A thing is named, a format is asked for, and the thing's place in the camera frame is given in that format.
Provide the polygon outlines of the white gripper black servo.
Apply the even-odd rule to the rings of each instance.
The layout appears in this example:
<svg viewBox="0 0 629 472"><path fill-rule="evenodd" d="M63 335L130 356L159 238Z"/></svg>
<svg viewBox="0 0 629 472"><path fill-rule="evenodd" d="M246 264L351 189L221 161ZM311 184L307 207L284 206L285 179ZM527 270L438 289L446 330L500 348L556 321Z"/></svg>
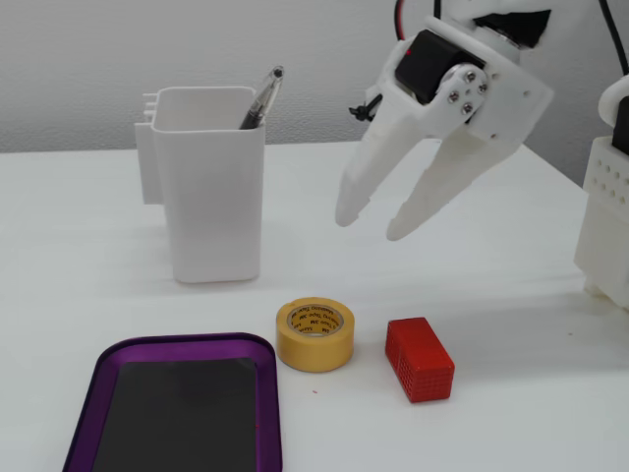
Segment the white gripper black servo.
<svg viewBox="0 0 629 472"><path fill-rule="evenodd" d="M552 90L521 66L519 48L498 33L436 18L396 45L377 88L382 103L341 177L338 225L359 217L419 141L442 141L390 221L390 241L410 235L518 150L553 98Z"/></svg>

